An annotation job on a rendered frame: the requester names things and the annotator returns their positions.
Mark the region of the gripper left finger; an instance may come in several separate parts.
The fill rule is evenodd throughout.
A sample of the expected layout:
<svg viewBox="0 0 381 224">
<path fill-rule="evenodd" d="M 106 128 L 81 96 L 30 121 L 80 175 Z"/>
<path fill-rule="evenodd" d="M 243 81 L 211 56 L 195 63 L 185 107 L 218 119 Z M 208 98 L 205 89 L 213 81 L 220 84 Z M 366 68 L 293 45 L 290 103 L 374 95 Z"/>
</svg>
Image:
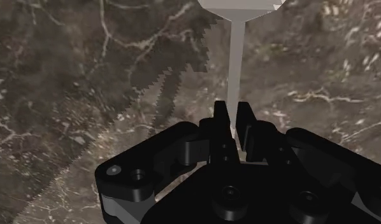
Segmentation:
<svg viewBox="0 0 381 224">
<path fill-rule="evenodd" d="M 232 141 L 224 101 L 199 124 L 178 122 L 98 165 L 94 176 L 106 224 L 141 224 L 155 196 L 177 177 L 210 157 L 210 143 L 222 132 Z"/>
</svg>

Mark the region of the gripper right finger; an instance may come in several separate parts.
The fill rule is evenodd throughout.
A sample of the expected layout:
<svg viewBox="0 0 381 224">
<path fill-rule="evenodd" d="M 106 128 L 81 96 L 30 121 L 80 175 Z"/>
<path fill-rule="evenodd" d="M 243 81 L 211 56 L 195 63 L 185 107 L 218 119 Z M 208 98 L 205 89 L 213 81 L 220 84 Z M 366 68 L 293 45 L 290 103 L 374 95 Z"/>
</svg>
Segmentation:
<svg viewBox="0 0 381 224">
<path fill-rule="evenodd" d="M 247 102 L 238 103 L 236 131 L 247 162 L 268 160 L 264 143 L 286 143 L 313 177 L 325 184 L 349 182 L 364 207 L 381 219 L 380 164 L 302 128 L 283 134 L 272 123 L 257 120 Z"/>
</svg>

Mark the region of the grey long-handled spoon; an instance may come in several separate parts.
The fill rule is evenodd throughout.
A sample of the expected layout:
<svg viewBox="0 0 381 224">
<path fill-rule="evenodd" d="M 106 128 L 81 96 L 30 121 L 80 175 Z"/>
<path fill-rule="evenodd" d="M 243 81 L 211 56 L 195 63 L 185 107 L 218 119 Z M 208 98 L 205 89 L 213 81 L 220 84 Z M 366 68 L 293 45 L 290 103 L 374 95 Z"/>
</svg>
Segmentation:
<svg viewBox="0 0 381 224">
<path fill-rule="evenodd" d="M 200 6 L 231 23 L 227 78 L 227 110 L 231 135 L 236 133 L 236 114 L 240 95 L 241 65 L 245 24 L 249 20 L 278 10 L 286 0 L 197 0 Z"/>
</svg>

